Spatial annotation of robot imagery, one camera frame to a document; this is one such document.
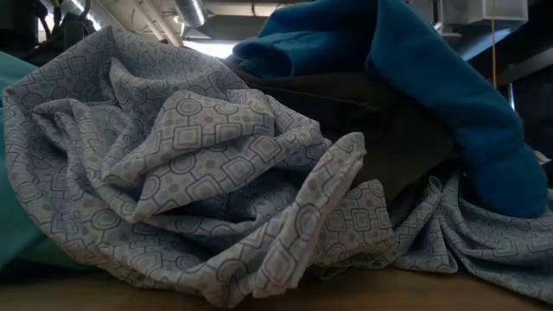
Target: blue fleece blanket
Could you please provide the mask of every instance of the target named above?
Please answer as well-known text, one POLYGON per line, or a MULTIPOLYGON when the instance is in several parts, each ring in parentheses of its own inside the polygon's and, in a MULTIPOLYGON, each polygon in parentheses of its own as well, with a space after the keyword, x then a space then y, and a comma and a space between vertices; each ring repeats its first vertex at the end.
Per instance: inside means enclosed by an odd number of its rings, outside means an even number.
POLYGON ((546 177, 517 114, 404 1, 290 5, 234 55, 262 78, 348 70, 379 76, 448 126, 482 206, 524 218, 543 212, 546 177))

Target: turquoise cloth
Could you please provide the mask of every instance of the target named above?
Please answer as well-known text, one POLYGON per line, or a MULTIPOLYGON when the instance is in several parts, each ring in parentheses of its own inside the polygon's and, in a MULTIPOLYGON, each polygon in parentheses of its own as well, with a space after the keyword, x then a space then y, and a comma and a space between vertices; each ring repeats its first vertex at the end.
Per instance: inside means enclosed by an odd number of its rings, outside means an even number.
MULTIPOLYGON (((36 67, 0 52, 0 90, 18 81, 36 67)), ((31 262, 82 269, 57 244, 47 238, 19 205, 6 174, 3 108, 0 108, 0 271, 16 258, 31 262)))
POLYGON ((366 71, 433 111, 454 136, 479 205, 536 218, 547 179, 522 124, 404 0, 318 0, 279 9, 233 53, 261 78, 366 71))

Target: gray geometric print fabric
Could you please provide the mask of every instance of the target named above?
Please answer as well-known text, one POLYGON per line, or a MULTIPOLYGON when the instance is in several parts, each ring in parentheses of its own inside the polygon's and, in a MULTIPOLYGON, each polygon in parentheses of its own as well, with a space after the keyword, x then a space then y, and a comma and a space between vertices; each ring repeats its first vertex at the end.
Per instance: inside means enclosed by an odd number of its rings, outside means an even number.
POLYGON ((6 166, 31 219, 80 263, 233 307, 311 264, 454 273, 553 302, 553 213, 498 216, 430 178, 388 212, 349 190, 359 133, 249 89, 218 60, 102 29, 6 90, 6 166))

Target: yellow cord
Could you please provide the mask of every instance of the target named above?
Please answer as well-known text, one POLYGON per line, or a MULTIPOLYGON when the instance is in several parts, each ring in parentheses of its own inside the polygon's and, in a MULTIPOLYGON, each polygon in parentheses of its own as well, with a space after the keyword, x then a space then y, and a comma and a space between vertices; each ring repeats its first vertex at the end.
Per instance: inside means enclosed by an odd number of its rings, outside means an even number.
POLYGON ((492 77, 493 87, 498 88, 497 62, 495 55, 495 0, 492 0, 492 77))

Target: fabric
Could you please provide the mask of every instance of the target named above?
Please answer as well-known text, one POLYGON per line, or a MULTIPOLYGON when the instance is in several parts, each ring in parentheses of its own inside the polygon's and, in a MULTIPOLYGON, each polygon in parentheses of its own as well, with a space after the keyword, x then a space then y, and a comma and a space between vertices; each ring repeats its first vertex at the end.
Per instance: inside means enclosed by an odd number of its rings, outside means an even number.
MULTIPOLYGON (((0 52, 0 90, 32 73, 36 67, 0 52)), ((0 162, 4 163, 3 108, 0 107, 0 162)), ((66 268, 79 267, 58 245, 46 238, 29 216, 21 209, 16 194, 8 181, 4 165, 0 165, 0 271, 16 258, 58 265, 66 268)))
POLYGON ((482 206, 536 218, 546 178, 521 123, 403 0, 318 0, 277 10, 233 50, 261 78, 366 71, 416 99, 451 131, 482 206))
POLYGON ((3 99, 24 210, 76 260, 135 286, 233 307, 296 287, 312 264, 331 276, 460 263, 553 302, 550 209, 487 212, 459 199, 454 176, 430 178, 414 203, 417 185, 404 189, 388 211, 379 181, 349 189, 362 134, 330 143, 212 57, 102 29, 3 99))
POLYGON ((323 136, 332 141, 362 132, 366 155, 352 186, 377 179, 388 202, 443 162, 452 149, 452 138, 431 113, 364 73, 259 79, 225 64, 249 87, 317 120, 323 136))

